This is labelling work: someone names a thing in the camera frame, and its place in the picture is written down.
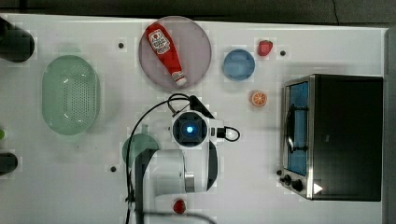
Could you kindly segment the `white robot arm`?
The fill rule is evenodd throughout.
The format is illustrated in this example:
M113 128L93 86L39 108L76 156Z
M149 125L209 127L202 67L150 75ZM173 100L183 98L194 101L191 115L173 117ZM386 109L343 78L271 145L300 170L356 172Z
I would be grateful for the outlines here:
M147 148L134 159L136 224L157 215L155 199L162 195L208 191L218 175L217 145L224 141L224 121L195 110L176 115L170 126L173 149Z

